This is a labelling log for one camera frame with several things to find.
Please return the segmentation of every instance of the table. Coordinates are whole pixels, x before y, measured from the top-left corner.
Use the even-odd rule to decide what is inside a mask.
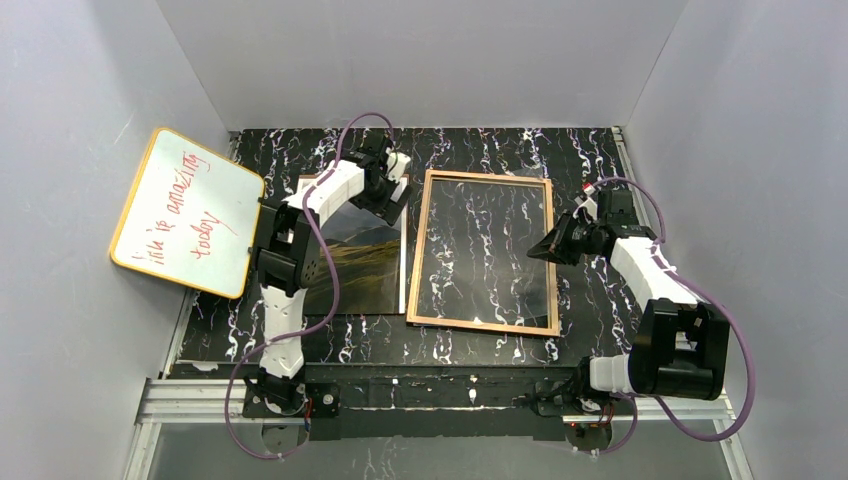
[[[382,134],[382,130],[357,129],[352,141],[361,141],[367,133]],[[284,198],[295,191],[300,174],[315,174],[331,161],[338,134],[337,129],[247,130],[235,139],[233,158],[265,177],[268,196]],[[426,169],[550,178],[556,213],[574,205],[571,199],[585,182],[624,175],[613,131],[608,128],[415,128],[397,129],[395,135],[396,148],[412,157],[408,173],[415,189],[407,215],[407,277]],[[263,341],[259,289],[252,280],[251,276],[246,295],[237,300],[205,293],[190,299],[190,313],[183,319],[185,332],[178,332],[180,349],[172,378],[204,376],[212,365],[232,364]],[[340,315],[324,332],[303,339],[305,361],[571,367],[585,355],[629,351],[641,312],[622,278],[604,259],[558,267],[557,285],[559,338],[407,326],[403,315]],[[308,318],[310,324],[320,320]]]

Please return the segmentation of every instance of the landscape photo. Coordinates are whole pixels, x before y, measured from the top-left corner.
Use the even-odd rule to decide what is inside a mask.
[[[314,176],[301,175],[298,191],[313,180]],[[401,187],[406,184],[404,177]],[[341,298],[336,313],[405,313],[405,288],[400,286],[400,272],[405,270],[405,229],[406,209],[390,227],[373,213],[350,203],[342,205],[321,227],[339,273]],[[317,280],[306,292],[303,313],[324,315],[332,303],[333,284],[322,252]]]

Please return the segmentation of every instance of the white wall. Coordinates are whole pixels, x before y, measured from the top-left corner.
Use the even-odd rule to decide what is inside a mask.
[[[159,0],[230,130],[624,124],[685,4]]]
[[[0,477],[115,479],[183,290],[109,241],[155,127],[227,134],[153,0],[0,10]]]
[[[757,478],[848,469],[846,59],[845,2],[692,0],[625,129],[672,258],[753,344]]]

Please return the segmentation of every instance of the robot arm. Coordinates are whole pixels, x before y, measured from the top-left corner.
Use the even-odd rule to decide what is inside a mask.
[[[344,152],[338,166],[318,175],[307,207],[319,226],[348,201],[394,225],[412,188],[400,188],[410,158],[391,147],[386,137],[371,139],[360,149]],[[251,254],[265,307],[265,338],[302,328],[306,291],[318,277],[319,247],[302,210],[304,194],[282,202],[262,200]],[[301,366],[300,337],[262,352],[260,367],[273,377],[292,378]]]
[[[630,353],[584,358],[566,395],[601,402],[610,393],[717,398],[724,383],[727,319],[665,274],[674,267],[654,233],[639,224],[630,191],[602,191],[597,205],[589,197],[594,192],[586,193],[580,207],[563,214],[528,256],[568,265],[584,254],[604,256],[627,281],[643,314]]]

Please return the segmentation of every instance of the wooden picture frame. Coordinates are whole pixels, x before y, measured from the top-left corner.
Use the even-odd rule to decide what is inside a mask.
[[[424,262],[424,256],[426,254],[427,245],[427,230],[428,230],[428,219],[430,216],[430,194],[433,189],[433,182],[439,180],[447,180],[447,181],[455,181],[457,183],[468,182],[468,183],[485,183],[485,184],[501,184],[508,186],[525,186],[531,188],[541,189],[544,195],[544,227],[545,231],[538,232],[538,239],[533,239],[533,241],[541,240],[545,234],[547,234],[550,229],[554,226],[554,214],[553,214],[553,187],[551,181],[549,179],[542,178],[534,178],[534,177],[517,177],[512,175],[489,175],[482,173],[468,173],[468,172],[449,172],[449,171],[438,171],[438,170],[427,170],[424,177],[424,190],[423,190],[423,198],[421,203],[421,213],[418,222],[418,236],[415,248],[415,259],[412,268],[412,281],[410,284],[410,291],[408,297],[408,305],[407,305],[407,323],[412,324],[420,324],[420,325],[436,325],[443,327],[457,327],[457,328],[468,328],[475,330],[485,330],[491,332],[505,332],[505,333],[514,333],[514,334],[527,334],[527,335],[544,335],[544,336],[559,336],[560,328],[559,328],[559,314],[557,310],[557,285],[556,285],[556,266],[552,263],[546,264],[546,270],[544,273],[544,277],[547,284],[547,295],[546,295],[546,304],[548,308],[548,325],[546,328],[540,328],[535,326],[526,326],[526,325],[510,325],[505,323],[491,323],[491,322],[482,322],[479,319],[475,320],[461,320],[461,319],[453,319],[453,318],[440,318],[440,317],[432,317],[432,316],[421,316],[418,314],[419,310],[419,299],[420,299],[420,288],[421,288],[421,275],[422,275],[422,265]]]

